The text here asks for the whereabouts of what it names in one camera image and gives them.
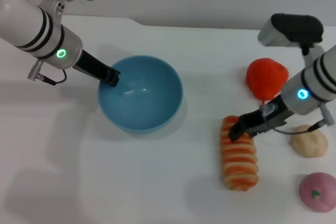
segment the black wire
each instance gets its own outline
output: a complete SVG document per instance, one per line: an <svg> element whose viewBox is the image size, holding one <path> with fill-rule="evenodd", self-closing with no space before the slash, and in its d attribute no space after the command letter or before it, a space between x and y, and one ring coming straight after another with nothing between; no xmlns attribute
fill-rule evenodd
<svg viewBox="0 0 336 224"><path fill-rule="evenodd" d="M63 73L64 73L64 79L63 80L61 80L61 81L56 81L56 84L60 84L60 83L63 83L63 82L65 82L66 80L67 80L67 73L65 72L65 70L64 69L62 69L62 71L63 71Z"/></svg>
<svg viewBox="0 0 336 224"><path fill-rule="evenodd" d="M281 130L278 130L276 128L274 128L273 126L271 126L269 124L269 121L266 119L266 117L264 117L264 121L265 121L265 124L270 127L272 130L276 131L276 132L279 132L279 133L282 133L282 134L285 134L285 135L299 135L299 134L305 134L305 133L309 133L310 131L306 130L306 131L299 131L299 132L287 132L287 131L281 131Z"/></svg>

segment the striped bread toy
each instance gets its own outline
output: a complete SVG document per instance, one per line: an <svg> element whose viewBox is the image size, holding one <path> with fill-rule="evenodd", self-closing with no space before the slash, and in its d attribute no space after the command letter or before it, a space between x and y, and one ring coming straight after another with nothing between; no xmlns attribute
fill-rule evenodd
<svg viewBox="0 0 336 224"><path fill-rule="evenodd" d="M252 138L245 133L236 142L229 138L230 128L238 122L237 116L223 119L220 135L221 167L224 184L231 190L247 191L258 181L256 148Z"/></svg>

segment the blue bowl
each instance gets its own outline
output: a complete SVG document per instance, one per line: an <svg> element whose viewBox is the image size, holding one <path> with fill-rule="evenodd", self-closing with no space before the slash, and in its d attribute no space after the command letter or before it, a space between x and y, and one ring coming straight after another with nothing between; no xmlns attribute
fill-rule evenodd
<svg viewBox="0 0 336 224"><path fill-rule="evenodd" d="M104 115L132 133L151 133L167 125L179 110L183 87L167 62L152 56L132 56L115 63L119 82L100 82L98 101Z"/></svg>

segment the pink ball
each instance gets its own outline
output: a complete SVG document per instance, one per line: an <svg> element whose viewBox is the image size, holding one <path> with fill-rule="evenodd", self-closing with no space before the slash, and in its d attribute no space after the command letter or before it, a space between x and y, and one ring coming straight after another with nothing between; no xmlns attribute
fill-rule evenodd
<svg viewBox="0 0 336 224"><path fill-rule="evenodd" d="M330 212L336 207L336 178L327 173L307 175L300 184L300 197L316 212Z"/></svg>

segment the blue led light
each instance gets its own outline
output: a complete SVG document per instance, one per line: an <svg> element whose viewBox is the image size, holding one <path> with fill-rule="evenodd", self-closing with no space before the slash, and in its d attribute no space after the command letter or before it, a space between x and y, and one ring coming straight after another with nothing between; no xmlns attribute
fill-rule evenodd
<svg viewBox="0 0 336 224"><path fill-rule="evenodd" d="M300 89L298 91L298 98L301 100L307 99L309 96L309 92L305 89Z"/></svg>

